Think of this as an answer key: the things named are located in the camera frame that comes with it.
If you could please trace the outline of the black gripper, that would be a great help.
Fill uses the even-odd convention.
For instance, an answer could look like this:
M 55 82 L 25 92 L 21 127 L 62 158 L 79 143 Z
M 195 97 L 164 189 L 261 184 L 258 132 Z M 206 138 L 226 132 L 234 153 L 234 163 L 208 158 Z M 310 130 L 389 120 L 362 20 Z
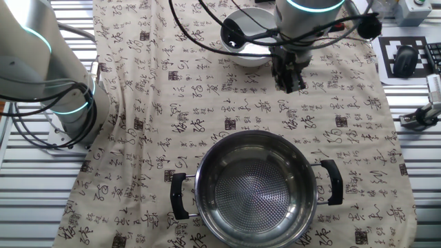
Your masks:
M 270 47 L 272 55 L 271 73 L 276 88 L 287 94 L 304 90 L 306 83 L 301 72 L 310 64 L 309 50 L 287 50 L 283 46 Z

